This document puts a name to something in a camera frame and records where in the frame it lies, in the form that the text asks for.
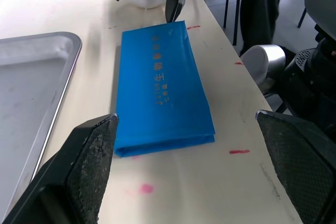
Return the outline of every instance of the red mark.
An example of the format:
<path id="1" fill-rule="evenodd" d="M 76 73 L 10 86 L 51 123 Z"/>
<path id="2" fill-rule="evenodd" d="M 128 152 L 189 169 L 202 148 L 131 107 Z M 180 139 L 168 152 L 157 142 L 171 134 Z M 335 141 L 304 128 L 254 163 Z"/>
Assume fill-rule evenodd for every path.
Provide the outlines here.
<path id="1" fill-rule="evenodd" d="M 240 154 L 240 153 L 249 153 L 250 150 L 234 150 L 234 151 L 230 151 L 230 154 Z"/>
<path id="2" fill-rule="evenodd" d="M 131 192 L 130 190 L 124 190 L 126 194 L 128 194 L 131 197 L 134 197 L 134 193 Z"/>
<path id="3" fill-rule="evenodd" d="M 143 193 L 143 194 L 150 194 L 154 191 L 154 187 L 149 185 L 149 184 L 143 184 L 141 187 L 140 187 L 140 193 Z"/>
<path id="4" fill-rule="evenodd" d="M 193 29 L 193 28 L 198 28 L 198 27 L 201 27 L 201 26 L 191 26 L 191 27 L 188 27 L 187 30 Z"/>

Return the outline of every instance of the silver tray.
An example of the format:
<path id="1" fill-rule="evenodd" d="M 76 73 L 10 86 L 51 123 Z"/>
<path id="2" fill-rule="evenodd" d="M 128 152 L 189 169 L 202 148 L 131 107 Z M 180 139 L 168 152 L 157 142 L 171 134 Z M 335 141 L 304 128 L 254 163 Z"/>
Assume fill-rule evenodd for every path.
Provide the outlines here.
<path id="1" fill-rule="evenodd" d="M 80 49 L 66 32 L 0 40 L 0 221 L 38 170 Z"/>

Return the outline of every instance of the pink stain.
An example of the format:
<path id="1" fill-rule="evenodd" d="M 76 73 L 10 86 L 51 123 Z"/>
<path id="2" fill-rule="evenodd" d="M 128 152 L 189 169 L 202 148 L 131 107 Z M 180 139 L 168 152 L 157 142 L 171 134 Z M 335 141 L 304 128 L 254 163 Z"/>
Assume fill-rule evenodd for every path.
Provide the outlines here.
<path id="1" fill-rule="evenodd" d="M 132 158 L 133 160 L 137 160 L 137 159 L 140 158 L 140 156 L 132 156 L 131 158 Z"/>
<path id="2" fill-rule="evenodd" d="M 201 26 L 191 26 L 191 27 L 188 27 L 187 30 L 193 29 L 193 28 L 199 28 L 199 27 L 201 27 Z"/>
<path id="3" fill-rule="evenodd" d="M 234 151 L 230 151 L 230 154 L 243 154 L 243 153 L 249 153 L 250 150 L 234 150 Z"/>
<path id="4" fill-rule="evenodd" d="M 143 184 L 139 191 L 143 194 L 151 194 L 154 191 L 154 187 L 149 184 Z"/>

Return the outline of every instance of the white table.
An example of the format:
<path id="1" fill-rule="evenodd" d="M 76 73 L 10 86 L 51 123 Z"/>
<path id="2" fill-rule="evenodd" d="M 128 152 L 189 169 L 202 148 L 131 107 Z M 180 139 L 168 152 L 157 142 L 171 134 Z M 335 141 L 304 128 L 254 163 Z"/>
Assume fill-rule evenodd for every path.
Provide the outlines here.
<path id="1" fill-rule="evenodd" d="M 200 26 L 188 34 L 216 142 L 114 157 L 99 223 L 300 223 L 255 120 L 258 109 L 270 110 L 263 95 L 235 64 L 240 59 L 203 0 L 186 0 L 178 20 Z M 143 10 L 123 0 L 0 0 L 1 38 L 70 31 L 83 42 L 44 161 L 75 126 L 114 111 L 121 33 L 164 22 L 163 7 L 144 19 Z"/>

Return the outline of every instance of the tray rim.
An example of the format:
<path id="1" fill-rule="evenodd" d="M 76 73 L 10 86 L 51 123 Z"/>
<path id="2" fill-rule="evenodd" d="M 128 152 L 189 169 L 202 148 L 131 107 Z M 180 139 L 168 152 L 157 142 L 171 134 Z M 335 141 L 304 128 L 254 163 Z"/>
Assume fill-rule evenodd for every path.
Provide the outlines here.
<path id="1" fill-rule="evenodd" d="M 35 177 L 35 175 L 39 170 L 39 166 L 41 164 L 44 152 L 50 139 L 51 132 L 55 125 L 57 115 L 59 113 L 62 101 L 69 86 L 70 79 L 74 72 L 78 56 L 82 49 L 82 41 L 79 38 L 79 36 L 67 31 L 57 31 L 54 33 L 0 39 L 0 44 L 2 44 L 4 42 L 30 40 L 30 39 L 47 38 L 55 36 L 63 36 L 70 39 L 72 41 L 72 49 L 69 53 L 69 57 L 67 58 L 64 64 L 62 73 L 56 85 L 56 91 L 43 116 L 41 125 L 38 129 L 38 132 L 35 136 L 34 142 L 26 159 L 24 168 L 16 184 L 13 195 L 10 201 L 8 202 L 7 209 L 5 210 L 5 215 L 2 216 L 2 220 L 4 220 L 5 217 L 8 215 L 8 213 L 11 211 L 12 207 L 16 204 L 17 200 L 21 197 L 21 195 L 26 190 L 27 186 L 33 180 L 33 178 Z"/>

